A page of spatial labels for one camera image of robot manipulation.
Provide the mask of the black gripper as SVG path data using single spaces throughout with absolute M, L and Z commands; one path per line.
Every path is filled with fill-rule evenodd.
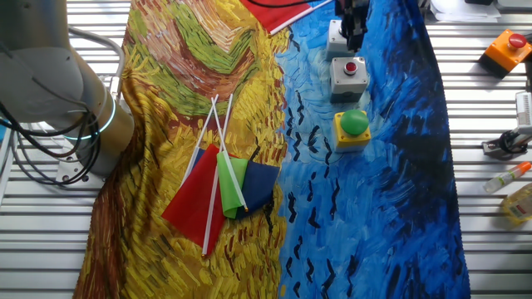
M 342 35 L 349 51 L 359 51 L 365 33 L 369 0 L 336 0 L 335 15 L 342 18 Z

